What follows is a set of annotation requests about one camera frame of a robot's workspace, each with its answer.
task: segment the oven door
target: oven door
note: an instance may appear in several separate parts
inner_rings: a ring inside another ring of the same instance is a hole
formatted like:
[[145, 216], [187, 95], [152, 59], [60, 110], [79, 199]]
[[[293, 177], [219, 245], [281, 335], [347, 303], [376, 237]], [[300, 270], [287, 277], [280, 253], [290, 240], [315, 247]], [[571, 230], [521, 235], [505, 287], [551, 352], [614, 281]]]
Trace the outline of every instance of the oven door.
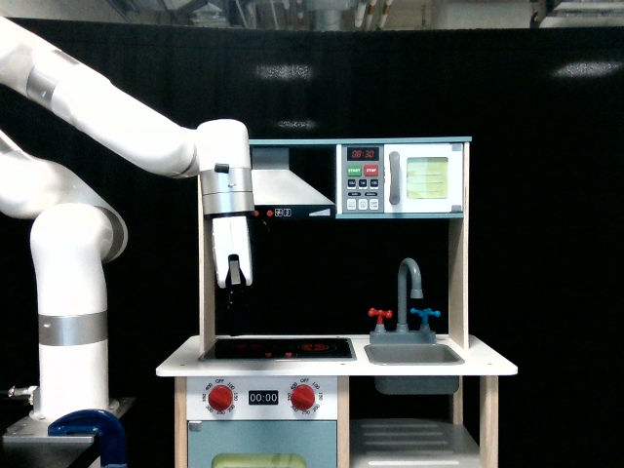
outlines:
[[384, 212], [462, 212], [463, 147], [462, 143], [384, 145]]
[[336, 421], [221, 420], [201, 421], [201, 424], [198, 422], [189, 424], [189, 468], [336, 468], [337, 466]]

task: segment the red knob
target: red knob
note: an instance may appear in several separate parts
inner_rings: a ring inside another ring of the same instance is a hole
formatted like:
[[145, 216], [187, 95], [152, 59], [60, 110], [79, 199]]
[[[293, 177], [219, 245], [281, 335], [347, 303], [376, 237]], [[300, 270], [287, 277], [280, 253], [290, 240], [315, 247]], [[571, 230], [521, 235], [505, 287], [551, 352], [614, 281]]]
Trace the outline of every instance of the red knob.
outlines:
[[307, 385], [297, 385], [292, 390], [291, 403], [298, 410], [307, 411], [311, 409], [315, 401], [314, 390]]
[[213, 410], [217, 411], [225, 411], [230, 408], [233, 400], [232, 391], [225, 385], [217, 385], [208, 394], [208, 404]]
[[382, 325], [383, 319], [391, 319], [392, 311], [391, 310], [377, 310], [377, 309], [369, 309], [369, 317], [377, 316], [377, 323]]

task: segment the red faucet handle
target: red faucet handle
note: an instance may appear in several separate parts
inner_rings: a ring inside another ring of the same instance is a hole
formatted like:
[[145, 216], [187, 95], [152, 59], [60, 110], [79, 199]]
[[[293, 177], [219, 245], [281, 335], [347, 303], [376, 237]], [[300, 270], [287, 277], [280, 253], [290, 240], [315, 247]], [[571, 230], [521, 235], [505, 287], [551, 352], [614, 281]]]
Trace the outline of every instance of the red faucet handle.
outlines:
[[369, 309], [369, 317], [377, 317], [377, 323], [383, 325], [383, 319], [391, 319], [392, 311], [391, 310], [377, 310], [374, 308]]

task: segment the stovetop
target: stovetop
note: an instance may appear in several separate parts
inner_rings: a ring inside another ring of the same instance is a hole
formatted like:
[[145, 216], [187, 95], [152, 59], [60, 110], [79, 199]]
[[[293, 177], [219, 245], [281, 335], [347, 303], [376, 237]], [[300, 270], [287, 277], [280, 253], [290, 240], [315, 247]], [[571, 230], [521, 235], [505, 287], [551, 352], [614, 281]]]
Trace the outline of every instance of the stovetop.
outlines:
[[223, 338], [202, 360], [353, 360], [348, 338]]

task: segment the sink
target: sink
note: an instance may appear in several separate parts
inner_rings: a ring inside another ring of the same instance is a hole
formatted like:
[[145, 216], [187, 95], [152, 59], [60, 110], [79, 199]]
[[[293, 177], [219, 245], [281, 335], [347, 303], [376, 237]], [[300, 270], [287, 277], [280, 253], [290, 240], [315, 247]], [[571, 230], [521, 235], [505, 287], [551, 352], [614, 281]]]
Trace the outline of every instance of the sink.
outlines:
[[[445, 344], [369, 344], [369, 361], [380, 366], [448, 366], [464, 360]], [[384, 395], [452, 395], [457, 375], [379, 375], [374, 386]]]
[[369, 344], [369, 361], [380, 366], [447, 366], [464, 360], [445, 344]]

